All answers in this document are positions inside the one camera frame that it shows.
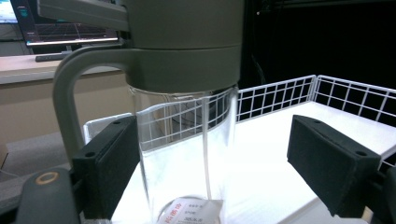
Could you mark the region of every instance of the label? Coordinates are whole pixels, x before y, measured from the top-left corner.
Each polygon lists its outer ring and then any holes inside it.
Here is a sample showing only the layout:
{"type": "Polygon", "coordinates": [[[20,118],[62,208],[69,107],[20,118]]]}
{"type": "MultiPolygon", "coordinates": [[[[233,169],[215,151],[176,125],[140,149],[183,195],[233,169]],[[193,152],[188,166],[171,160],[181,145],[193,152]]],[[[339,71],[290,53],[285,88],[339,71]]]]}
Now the label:
{"type": "Polygon", "coordinates": [[[215,224],[223,200],[178,198],[165,210],[157,224],[215,224]]]}

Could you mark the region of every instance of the white surface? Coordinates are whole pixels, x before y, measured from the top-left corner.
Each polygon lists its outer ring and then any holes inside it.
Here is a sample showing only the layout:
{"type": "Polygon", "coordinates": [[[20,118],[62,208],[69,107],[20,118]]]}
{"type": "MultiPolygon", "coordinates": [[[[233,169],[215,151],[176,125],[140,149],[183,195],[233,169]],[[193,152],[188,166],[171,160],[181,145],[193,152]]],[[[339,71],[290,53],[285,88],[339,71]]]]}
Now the white surface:
{"type": "MultiPolygon", "coordinates": [[[[395,151],[395,128],[317,103],[297,105],[237,123],[224,204],[227,223],[288,223],[292,220],[290,216],[301,213],[317,199],[287,162],[294,114],[319,119],[380,155],[395,151]]],[[[137,167],[112,222],[148,223],[147,220],[149,209],[137,167]]]]}

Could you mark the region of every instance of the clear blender jar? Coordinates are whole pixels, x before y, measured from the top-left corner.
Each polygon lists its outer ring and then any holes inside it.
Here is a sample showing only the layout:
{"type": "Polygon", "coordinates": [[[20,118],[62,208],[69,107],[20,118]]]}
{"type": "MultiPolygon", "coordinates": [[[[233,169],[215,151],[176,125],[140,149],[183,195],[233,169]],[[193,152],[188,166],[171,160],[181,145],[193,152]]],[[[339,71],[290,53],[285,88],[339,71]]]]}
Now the clear blender jar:
{"type": "Polygon", "coordinates": [[[194,94],[130,90],[151,223],[176,223],[166,222],[172,218],[224,223],[225,162],[233,145],[237,88],[194,94]],[[191,208],[207,203],[214,208],[191,208]],[[206,214],[207,209],[218,212],[206,214]]]}

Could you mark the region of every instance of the wire rack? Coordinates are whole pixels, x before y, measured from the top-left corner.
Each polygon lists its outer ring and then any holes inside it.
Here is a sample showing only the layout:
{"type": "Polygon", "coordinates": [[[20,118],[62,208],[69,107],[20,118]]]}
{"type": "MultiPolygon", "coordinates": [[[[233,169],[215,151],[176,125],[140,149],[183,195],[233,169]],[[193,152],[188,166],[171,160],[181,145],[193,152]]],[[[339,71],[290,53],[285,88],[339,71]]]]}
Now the wire rack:
{"type": "MultiPolygon", "coordinates": [[[[139,134],[143,136],[141,141],[144,149],[153,149],[201,133],[205,123],[208,124],[208,129],[216,127],[229,113],[229,93],[226,91],[204,97],[206,102],[203,99],[191,99],[181,103],[155,105],[149,112],[141,113],[138,118],[139,134]],[[208,111],[208,118],[204,118],[204,109],[208,111]]],[[[316,102],[396,127],[396,90],[336,77],[312,75],[243,89],[238,91],[237,101],[236,121],[316,102]]],[[[84,131],[90,132],[85,133],[89,136],[89,139],[86,137],[86,142],[99,133],[94,130],[96,127],[105,127],[99,123],[109,123],[116,118],[113,116],[100,119],[100,122],[88,122],[84,126],[84,131]]]]}
{"type": "Polygon", "coordinates": [[[240,90],[237,121],[305,102],[396,127],[396,90],[315,75],[240,90]]]}
{"type": "Polygon", "coordinates": [[[178,142],[221,124],[230,112],[235,89],[181,102],[155,105],[138,112],[137,128],[142,150],[178,142]]]}

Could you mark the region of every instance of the monitor screen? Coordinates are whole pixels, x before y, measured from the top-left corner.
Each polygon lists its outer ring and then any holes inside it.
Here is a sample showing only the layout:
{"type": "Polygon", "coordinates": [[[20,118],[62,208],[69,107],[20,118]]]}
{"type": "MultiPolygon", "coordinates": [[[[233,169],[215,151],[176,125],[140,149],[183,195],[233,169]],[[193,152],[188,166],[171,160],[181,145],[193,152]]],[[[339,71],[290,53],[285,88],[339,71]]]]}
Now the monitor screen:
{"type": "Polygon", "coordinates": [[[0,0],[0,23],[18,23],[9,0],[0,0]]]}
{"type": "Polygon", "coordinates": [[[40,17],[37,13],[36,0],[11,0],[11,3],[28,48],[73,46],[118,40],[117,32],[114,30],[40,17]]]}

